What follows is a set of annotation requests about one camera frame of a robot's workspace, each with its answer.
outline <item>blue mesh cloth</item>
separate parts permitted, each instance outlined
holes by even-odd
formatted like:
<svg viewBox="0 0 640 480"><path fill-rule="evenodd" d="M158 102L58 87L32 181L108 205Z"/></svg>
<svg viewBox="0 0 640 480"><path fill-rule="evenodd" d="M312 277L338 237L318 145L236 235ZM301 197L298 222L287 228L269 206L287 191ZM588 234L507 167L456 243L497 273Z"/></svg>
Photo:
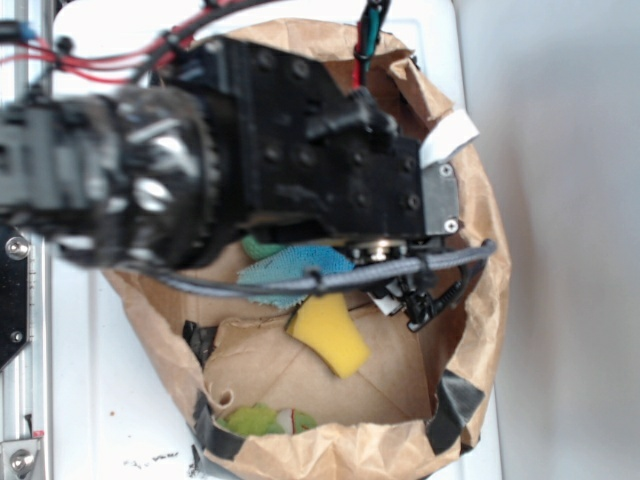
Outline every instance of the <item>blue mesh cloth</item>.
<svg viewBox="0 0 640 480"><path fill-rule="evenodd" d="M304 277L305 270L310 267L328 275L351 271L353 263L331 247L287 247L242 270L238 283L259 284L294 280ZM251 297L250 300L286 309L302 303L305 298L304 295L261 295Z"/></svg>

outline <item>green object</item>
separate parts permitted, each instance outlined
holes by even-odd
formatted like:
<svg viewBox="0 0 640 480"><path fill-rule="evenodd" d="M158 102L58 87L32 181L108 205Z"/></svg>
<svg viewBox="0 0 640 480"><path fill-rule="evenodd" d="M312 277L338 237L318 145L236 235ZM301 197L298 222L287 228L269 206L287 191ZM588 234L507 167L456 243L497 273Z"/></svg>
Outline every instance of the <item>green object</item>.
<svg viewBox="0 0 640 480"><path fill-rule="evenodd" d="M253 235L247 235L242 239L242 248L254 260L262 260L284 250L285 247L275 243L260 243Z"/></svg>
<svg viewBox="0 0 640 480"><path fill-rule="evenodd" d="M302 433L317 426L314 418L304 412L286 408L276 412L264 403L240 407L218 424L243 437L271 433Z"/></svg>
<svg viewBox="0 0 640 480"><path fill-rule="evenodd" d="M276 422L278 412L258 403L254 407L240 407L224 421L223 426L238 435L266 435L268 433L284 433L284 429Z"/></svg>

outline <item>white wall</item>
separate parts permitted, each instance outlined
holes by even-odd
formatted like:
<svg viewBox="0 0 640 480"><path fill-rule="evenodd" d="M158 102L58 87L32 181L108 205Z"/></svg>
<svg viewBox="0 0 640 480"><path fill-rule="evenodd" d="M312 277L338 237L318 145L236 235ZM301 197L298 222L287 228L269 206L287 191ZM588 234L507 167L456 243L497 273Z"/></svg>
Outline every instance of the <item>white wall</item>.
<svg viewBox="0 0 640 480"><path fill-rule="evenodd" d="M640 478L640 2L455 3L514 259L504 477Z"/></svg>

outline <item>paper bag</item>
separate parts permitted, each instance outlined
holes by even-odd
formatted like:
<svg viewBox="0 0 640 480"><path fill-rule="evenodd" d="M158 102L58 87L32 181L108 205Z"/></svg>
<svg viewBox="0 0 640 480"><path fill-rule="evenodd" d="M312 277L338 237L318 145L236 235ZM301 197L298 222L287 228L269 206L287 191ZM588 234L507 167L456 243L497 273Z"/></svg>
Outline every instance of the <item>paper bag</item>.
<svg viewBox="0 0 640 480"><path fill-rule="evenodd" d="M350 88L353 27L279 20L230 35L318 59L345 92ZM405 135L423 139L451 112L452 103L396 38L383 35L376 54L368 87ZM385 317L367 297L349 294L351 315L373 353L346 380L284 333L287 312L246 300L185 295L142 276L106 273L209 460L246 479L412 479L477 444L502 346L511 264L476 151L464 148L452 164L463 225L459 243L478 246L490 238L498 251L464 302L418 334L406 328L404 314ZM250 263L239 245L230 245L211 266L190 274L235 282ZM440 275L443 283L447 275ZM181 337L186 320L218 326L216 350L204 370ZM259 401L275 409L306 410L320 426L292 436L247 439L216 426L216 415Z"/></svg>

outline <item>yellow sponge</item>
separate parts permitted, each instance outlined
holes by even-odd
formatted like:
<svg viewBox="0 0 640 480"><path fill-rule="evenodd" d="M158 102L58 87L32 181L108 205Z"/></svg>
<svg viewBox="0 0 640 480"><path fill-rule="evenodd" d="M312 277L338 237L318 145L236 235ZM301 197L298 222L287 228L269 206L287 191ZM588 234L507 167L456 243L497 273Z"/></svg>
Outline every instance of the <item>yellow sponge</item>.
<svg viewBox="0 0 640 480"><path fill-rule="evenodd" d="M310 297L287 326L287 333L315 350L340 378L356 373L371 355L340 293Z"/></svg>

